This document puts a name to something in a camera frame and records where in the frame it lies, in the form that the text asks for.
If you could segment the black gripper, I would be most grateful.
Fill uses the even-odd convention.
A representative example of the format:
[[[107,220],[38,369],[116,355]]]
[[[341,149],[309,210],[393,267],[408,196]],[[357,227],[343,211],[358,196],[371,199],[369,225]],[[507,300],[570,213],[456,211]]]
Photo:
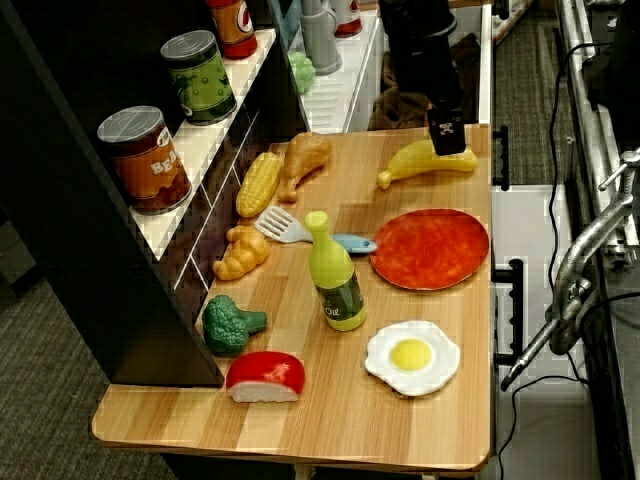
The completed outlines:
[[[436,107],[427,111],[430,137],[439,156],[466,149],[463,89],[446,36],[389,35],[396,81],[401,91],[422,93]]]

